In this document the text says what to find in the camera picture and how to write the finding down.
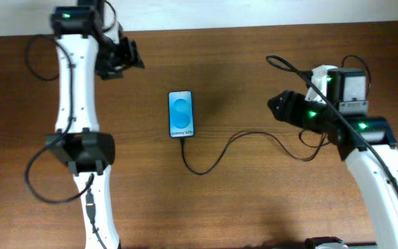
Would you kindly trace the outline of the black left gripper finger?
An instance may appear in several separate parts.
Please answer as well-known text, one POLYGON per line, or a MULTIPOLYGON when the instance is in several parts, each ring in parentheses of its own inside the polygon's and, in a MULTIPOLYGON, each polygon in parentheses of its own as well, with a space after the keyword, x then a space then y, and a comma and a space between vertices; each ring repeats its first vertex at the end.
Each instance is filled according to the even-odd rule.
POLYGON ((122 70, 116 70, 114 68, 101 68, 99 70, 99 76, 102 80, 114 80, 123 78, 122 70))
POLYGON ((144 62, 138 52, 138 46, 136 42, 128 37, 124 38, 125 49, 126 49, 126 62, 125 68, 137 67, 144 68, 144 62))

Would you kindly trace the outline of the blue Galaxy smartphone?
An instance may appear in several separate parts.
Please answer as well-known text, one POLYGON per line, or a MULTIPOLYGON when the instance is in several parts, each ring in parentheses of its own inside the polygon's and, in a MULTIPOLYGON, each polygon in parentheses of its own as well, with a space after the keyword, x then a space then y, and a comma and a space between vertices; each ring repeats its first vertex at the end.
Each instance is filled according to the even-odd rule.
POLYGON ((173 91, 169 97, 169 135, 185 138, 195 135, 191 91, 173 91))

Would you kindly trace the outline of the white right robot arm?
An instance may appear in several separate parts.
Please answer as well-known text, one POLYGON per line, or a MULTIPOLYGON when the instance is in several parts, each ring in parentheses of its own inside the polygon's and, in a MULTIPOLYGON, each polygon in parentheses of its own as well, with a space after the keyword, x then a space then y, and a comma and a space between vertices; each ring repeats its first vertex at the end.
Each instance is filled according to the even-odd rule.
POLYGON ((361 191, 379 248, 398 248, 398 146, 388 121, 368 116, 366 73, 329 67, 307 94, 284 91, 267 103, 278 121, 326 134, 361 191))

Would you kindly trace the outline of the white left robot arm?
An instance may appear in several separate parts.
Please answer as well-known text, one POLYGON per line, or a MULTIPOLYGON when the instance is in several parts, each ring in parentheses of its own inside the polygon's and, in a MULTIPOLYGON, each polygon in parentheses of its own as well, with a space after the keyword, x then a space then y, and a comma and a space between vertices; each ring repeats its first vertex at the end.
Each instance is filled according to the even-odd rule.
POLYGON ((115 142, 102 133, 95 107, 95 77, 114 80, 144 68, 137 44, 117 20, 104 20, 108 1, 78 1, 50 17, 59 55, 59 113, 46 137, 50 152, 70 171, 81 201, 86 248, 120 248, 113 220, 110 176, 115 142))

